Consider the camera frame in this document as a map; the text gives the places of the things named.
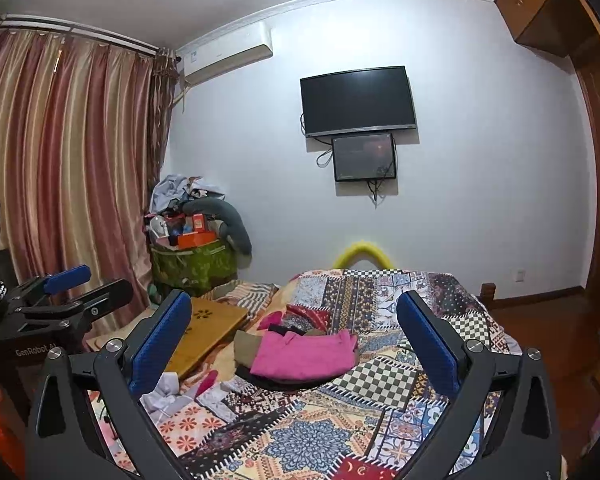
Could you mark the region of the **white grey cloth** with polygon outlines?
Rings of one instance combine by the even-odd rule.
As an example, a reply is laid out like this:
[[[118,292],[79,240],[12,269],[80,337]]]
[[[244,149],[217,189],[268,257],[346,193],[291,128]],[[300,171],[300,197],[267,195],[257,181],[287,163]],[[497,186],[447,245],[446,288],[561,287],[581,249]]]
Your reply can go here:
[[[236,418],[235,414],[212,396],[212,388],[220,384],[218,378],[219,372],[210,370],[199,382],[182,391],[178,374],[164,372],[154,390],[140,396],[140,405],[156,426],[178,414],[188,404],[198,401],[205,408],[211,408],[213,414],[220,415],[226,422],[232,422]]]

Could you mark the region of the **green storage box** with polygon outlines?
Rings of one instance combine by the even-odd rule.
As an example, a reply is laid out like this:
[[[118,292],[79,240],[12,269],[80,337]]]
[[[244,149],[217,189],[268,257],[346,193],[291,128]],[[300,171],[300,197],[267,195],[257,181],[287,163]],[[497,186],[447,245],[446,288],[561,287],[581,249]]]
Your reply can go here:
[[[152,280],[163,296],[181,289],[199,297],[237,278],[234,250],[222,240],[186,250],[154,245],[150,255]]]

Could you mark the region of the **olive green folded pants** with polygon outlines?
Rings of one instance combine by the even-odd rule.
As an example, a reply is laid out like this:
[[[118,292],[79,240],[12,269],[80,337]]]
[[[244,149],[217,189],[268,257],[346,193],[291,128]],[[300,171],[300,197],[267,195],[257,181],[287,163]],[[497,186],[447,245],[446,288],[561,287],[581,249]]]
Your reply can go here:
[[[263,375],[270,367],[277,341],[279,336],[273,332],[256,336],[240,330],[234,338],[236,364],[248,367],[252,374]]]

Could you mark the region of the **white air conditioner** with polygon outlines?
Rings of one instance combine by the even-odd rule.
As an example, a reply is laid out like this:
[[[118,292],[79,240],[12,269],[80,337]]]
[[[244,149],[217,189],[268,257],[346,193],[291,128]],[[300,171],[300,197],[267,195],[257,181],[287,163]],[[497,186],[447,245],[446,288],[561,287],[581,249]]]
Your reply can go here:
[[[189,44],[178,56],[183,62],[182,83],[184,88],[190,88],[272,58],[271,29],[265,22],[257,22],[214,39]]]

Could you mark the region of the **striped pink curtain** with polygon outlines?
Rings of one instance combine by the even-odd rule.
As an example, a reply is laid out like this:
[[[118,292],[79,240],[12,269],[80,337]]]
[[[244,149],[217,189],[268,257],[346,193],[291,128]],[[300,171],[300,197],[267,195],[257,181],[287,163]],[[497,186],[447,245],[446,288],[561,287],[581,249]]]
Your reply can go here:
[[[0,27],[1,245],[19,281],[85,264],[92,286],[129,281],[149,304],[144,217],[166,154],[176,59],[109,42]]]

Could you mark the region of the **pink pants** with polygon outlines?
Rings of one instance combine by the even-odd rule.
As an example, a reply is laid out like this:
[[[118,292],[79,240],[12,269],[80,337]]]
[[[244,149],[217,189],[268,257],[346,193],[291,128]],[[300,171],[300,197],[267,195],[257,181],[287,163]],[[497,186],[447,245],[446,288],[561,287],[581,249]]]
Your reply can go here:
[[[317,382],[352,370],[358,337],[348,330],[323,336],[281,335],[267,332],[261,340],[250,373],[276,382]]]

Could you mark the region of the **large wall television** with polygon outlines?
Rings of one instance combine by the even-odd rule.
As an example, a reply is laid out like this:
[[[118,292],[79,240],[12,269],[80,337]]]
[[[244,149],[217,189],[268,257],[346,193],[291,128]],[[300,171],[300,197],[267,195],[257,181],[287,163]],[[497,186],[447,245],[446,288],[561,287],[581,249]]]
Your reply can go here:
[[[410,80],[403,66],[346,70],[300,80],[307,136],[417,127]]]

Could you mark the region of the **grey neck pillow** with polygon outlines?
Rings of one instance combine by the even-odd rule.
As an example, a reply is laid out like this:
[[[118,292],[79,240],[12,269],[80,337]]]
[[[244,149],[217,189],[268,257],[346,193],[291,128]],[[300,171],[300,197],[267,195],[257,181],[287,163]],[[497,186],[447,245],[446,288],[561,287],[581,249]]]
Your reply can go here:
[[[238,254],[245,257],[252,255],[251,240],[242,217],[230,203],[214,197],[196,198],[196,200],[186,200],[182,205],[182,211],[186,216],[204,214],[206,217],[219,220],[221,225],[218,237],[230,244]]]

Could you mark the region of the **yellow round object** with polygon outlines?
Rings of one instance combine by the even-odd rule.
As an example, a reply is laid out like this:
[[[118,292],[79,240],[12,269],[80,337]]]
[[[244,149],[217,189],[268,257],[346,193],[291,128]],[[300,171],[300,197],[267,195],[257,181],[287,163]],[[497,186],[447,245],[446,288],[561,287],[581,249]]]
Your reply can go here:
[[[345,269],[352,263],[360,260],[373,261],[378,269],[388,270],[393,269],[394,265],[389,257],[375,244],[360,240],[351,244],[345,249],[332,264],[333,269]]]

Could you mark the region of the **small wall monitor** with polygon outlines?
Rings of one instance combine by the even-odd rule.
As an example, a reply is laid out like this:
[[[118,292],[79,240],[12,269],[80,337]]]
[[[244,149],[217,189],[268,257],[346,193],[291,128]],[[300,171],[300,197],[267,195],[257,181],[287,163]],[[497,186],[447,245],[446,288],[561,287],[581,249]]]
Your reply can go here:
[[[390,133],[350,134],[332,140],[336,182],[396,178],[396,150]]]

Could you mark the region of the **orange box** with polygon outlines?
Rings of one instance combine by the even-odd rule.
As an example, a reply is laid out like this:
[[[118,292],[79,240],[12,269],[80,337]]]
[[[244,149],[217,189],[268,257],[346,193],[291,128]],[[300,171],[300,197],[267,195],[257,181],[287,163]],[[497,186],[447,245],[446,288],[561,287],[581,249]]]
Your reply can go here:
[[[203,214],[193,214],[185,218],[181,234],[178,236],[178,248],[181,250],[197,248],[213,243],[218,236],[209,229]]]

